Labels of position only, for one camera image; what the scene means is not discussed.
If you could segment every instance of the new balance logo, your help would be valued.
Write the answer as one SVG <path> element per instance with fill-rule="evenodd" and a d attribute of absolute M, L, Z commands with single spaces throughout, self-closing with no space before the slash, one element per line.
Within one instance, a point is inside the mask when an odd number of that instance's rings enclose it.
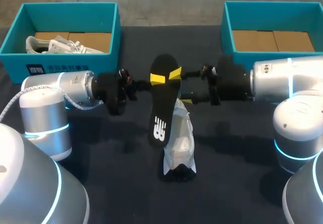
<path fill-rule="evenodd" d="M 155 117 L 155 123 L 156 124 L 153 127 L 153 136 L 163 142 L 165 140 L 166 123 L 160 120 L 158 117 Z"/>

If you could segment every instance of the black table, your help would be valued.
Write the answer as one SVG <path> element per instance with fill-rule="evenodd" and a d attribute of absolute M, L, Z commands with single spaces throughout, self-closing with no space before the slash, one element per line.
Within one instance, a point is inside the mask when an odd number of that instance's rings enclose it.
<path fill-rule="evenodd" d="M 134 78 L 148 79 L 163 52 L 192 70 L 214 64 L 222 53 L 220 27 L 123 28 L 120 63 Z M 184 91 L 201 87 L 198 79 L 183 82 Z M 18 90 L 0 66 L 0 109 Z M 147 92 L 138 98 L 120 117 L 110 117 L 104 106 L 69 111 L 73 152 L 61 164 L 88 191 L 90 224 L 286 223 L 281 199 L 288 177 L 274 154 L 274 105 L 188 105 L 197 177 L 165 183 L 157 174 L 161 150 L 147 141 L 151 98 Z M 3 123 L 23 132 L 18 103 Z"/>

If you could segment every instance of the teal box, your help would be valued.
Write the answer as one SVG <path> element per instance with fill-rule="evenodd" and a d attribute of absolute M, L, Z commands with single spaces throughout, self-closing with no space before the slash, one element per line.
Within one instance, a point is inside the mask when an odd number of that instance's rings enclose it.
<path fill-rule="evenodd" d="M 105 54 L 27 54 L 26 38 L 36 31 L 111 33 Z M 0 60 L 12 81 L 20 84 L 36 73 L 117 70 L 121 25 L 117 3 L 22 4 L 0 48 Z"/>
<path fill-rule="evenodd" d="M 237 51 L 233 30 L 307 32 L 315 52 Z M 221 24 L 225 54 L 236 64 L 252 69 L 256 61 L 323 54 L 323 7 L 313 2 L 225 2 Z"/>

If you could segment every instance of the shoe insole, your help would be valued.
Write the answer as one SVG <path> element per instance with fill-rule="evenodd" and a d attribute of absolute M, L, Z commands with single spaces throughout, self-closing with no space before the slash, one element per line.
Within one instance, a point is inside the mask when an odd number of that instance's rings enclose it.
<path fill-rule="evenodd" d="M 181 87 L 181 68 L 168 54 L 158 56 L 150 68 L 152 110 L 149 121 L 149 144 L 165 147 L 168 144 L 173 111 Z"/>

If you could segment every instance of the white shoe upper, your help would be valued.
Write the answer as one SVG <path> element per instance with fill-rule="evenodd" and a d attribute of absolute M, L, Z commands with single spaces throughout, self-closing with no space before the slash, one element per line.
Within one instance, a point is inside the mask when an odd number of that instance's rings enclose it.
<path fill-rule="evenodd" d="M 85 47 L 80 44 L 79 41 L 68 41 L 61 36 L 57 36 L 55 39 L 46 41 L 39 40 L 33 36 L 29 36 L 26 39 L 26 52 L 29 54 L 40 54 L 37 52 L 40 48 L 48 48 L 47 51 L 43 51 L 41 54 L 66 54 L 66 53 L 89 53 L 89 54 L 101 54 L 102 51 L 98 51 L 89 47 Z"/>
<path fill-rule="evenodd" d="M 176 100 L 171 135 L 164 151 L 168 165 L 168 167 L 164 166 L 164 174 L 180 164 L 184 164 L 188 168 L 192 167 L 194 160 L 193 127 L 189 113 L 179 99 Z"/>

